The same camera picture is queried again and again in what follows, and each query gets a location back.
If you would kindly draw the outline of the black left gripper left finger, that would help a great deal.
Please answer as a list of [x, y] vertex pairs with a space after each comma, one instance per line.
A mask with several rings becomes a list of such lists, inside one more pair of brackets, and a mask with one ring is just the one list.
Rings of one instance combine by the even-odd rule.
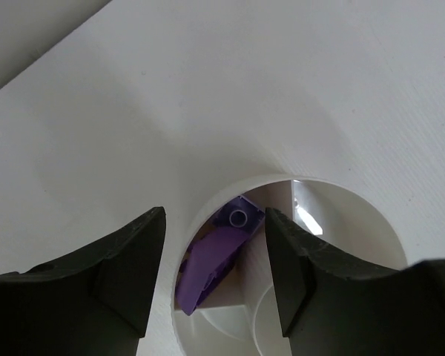
[[69, 254], [0, 274], [0, 355], [135, 355], [165, 228], [154, 207]]

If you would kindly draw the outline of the purple arched lego piece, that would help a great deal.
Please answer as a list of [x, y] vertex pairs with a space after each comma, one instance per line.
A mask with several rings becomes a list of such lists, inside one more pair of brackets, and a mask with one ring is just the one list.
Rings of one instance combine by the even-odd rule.
[[191, 246], [180, 266], [175, 289], [176, 301], [186, 315], [193, 314], [231, 272], [252, 237], [242, 229], [223, 226], [209, 231]]

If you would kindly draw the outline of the dark purple small lego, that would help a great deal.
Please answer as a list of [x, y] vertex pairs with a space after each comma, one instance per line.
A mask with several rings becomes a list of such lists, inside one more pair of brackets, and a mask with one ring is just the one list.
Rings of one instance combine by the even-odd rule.
[[214, 215], [215, 227], [232, 227], [253, 235], [263, 224], [265, 212], [247, 197], [239, 195], [227, 202]]

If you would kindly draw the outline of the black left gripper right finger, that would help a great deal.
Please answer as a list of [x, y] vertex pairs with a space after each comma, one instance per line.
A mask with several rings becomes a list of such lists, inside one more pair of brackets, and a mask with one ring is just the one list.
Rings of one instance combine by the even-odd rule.
[[282, 334], [293, 355], [445, 355], [445, 260], [394, 270], [266, 209]]

